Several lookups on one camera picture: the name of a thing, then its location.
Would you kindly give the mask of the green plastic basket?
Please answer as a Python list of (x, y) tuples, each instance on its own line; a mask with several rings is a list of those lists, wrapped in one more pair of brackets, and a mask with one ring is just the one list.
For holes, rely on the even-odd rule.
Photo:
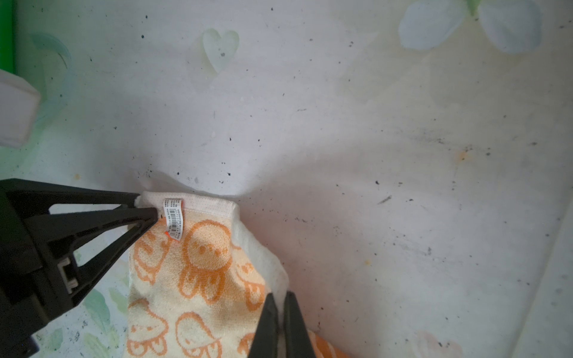
[(14, 73), (13, 0), (0, 0), (0, 66)]

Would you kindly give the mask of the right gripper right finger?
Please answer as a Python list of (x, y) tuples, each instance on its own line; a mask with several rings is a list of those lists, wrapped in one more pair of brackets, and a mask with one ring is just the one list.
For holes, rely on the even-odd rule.
[(294, 292), (287, 292), (284, 302), (284, 338), (286, 358), (316, 358)]

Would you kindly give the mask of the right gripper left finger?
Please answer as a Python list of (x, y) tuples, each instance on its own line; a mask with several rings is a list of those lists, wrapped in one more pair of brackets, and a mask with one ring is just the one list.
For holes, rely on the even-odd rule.
[(277, 358), (278, 338), (278, 309), (274, 295), (269, 293), (264, 302), (248, 358)]

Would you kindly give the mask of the orange pink patterned towel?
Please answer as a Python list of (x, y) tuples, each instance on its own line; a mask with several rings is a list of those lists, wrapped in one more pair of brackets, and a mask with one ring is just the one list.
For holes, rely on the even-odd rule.
[(247, 357), (264, 301), (281, 306), (280, 260), (221, 198), (145, 192), (158, 222), (129, 251), (126, 357)]

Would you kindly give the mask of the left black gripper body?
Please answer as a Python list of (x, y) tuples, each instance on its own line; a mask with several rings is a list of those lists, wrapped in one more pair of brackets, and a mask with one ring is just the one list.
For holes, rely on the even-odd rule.
[(33, 334), (72, 308), (70, 292), (47, 241), (55, 230), (28, 228), (49, 214), (61, 192), (47, 183), (1, 184), (1, 356), (31, 357)]

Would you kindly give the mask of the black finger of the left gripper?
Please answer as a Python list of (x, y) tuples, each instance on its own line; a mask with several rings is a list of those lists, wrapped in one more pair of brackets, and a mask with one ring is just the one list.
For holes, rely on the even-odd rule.
[[(158, 221), (155, 208), (116, 208), (33, 216), (24, 221), (43, 263), (49, 290), (47, 316), (55, 319), (77, 307), (118, 259)], [(83, 265), (74, 252), (116, 228), (129, 230)]]
[(134, 207), (139, 196), (132, 192), (113, 192), (43, 183), (32, 180), (1, 180), (1, 192), (22, 215), (49, 214), (55, 204), (125, 204)]

